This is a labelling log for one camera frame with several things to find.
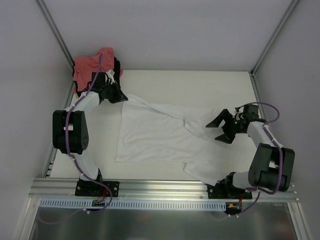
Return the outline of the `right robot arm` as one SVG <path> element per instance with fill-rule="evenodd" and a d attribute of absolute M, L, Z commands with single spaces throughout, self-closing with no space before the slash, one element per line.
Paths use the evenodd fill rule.
<path fill-rule="evenodd" d="M 247 134 L 253 141 L 256 152 L 246 172 L 230 172 L 214 186 L 208 185 L 211 199 L 251 199 L 254 191 L 268 195 L 286 192 L 290 187 L 295 161 L 295 152 L 284 147 L 271 133 L 269 121 L 259 116 L 261 102 L 250 102 L 235 108 L 235 114 L 227 109 L 207 128 L 221 128 L 223 133 L 215 140 L 231 144 L 237 134 Z"/>

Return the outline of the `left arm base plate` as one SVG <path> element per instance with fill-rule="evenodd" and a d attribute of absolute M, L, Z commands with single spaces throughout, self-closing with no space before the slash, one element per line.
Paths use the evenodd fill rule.
<path fill-rule="evenodd" d="M 114 198 L 119 195 L 120 182 L 119 181 L 103 181 L 103 184 L 110 190 L 106 193 L 110 197 L 110 192 Z M 101 197 L 106 192 L 106 188 L 93 183 L 92 181 L 79 179 L 76 184 L 74 195 L 77 197 Z"/>

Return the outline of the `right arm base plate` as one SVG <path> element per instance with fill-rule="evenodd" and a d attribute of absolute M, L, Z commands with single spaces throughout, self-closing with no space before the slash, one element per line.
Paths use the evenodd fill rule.
<path fill-rule="evenodd" d="M 207 196 L 209 199 L 231 199 L 231 200 L 252 200 L 253 195 L 246 192 L 242 188 L 227 186 L 223 182 L 218 182 L 215 185 L 206 185 Z"/>

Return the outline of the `white t shirt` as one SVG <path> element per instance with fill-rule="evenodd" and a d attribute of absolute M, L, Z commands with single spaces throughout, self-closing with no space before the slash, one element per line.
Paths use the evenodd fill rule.
<path fill-rule="evenodd" d="M 210 108 L 151 103 L 130 94 L 124 102 L 116 162 L 179 162 L 189 176 L 209 185 L 225 178 L 222 150 L 206 124 Z"/>

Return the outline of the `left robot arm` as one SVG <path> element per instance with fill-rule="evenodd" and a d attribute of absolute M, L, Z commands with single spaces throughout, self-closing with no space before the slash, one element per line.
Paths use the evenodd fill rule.
<path fill-rule="evenodd" d="M 93 196 L 104 190 L 100 169 L 93 162 L 87 151 L 89 132 L 86 117 L 104 100 L 111 104 L 128 100 L 122 92 L 120 73 L 115 70 L 93 72 L 91 82 L 80 93 L 78 100 L 63 110 L 52 114 L 53 147 L 67 155 L 79 173 L 79 179 L 88 181 L 86 189 Z"/>

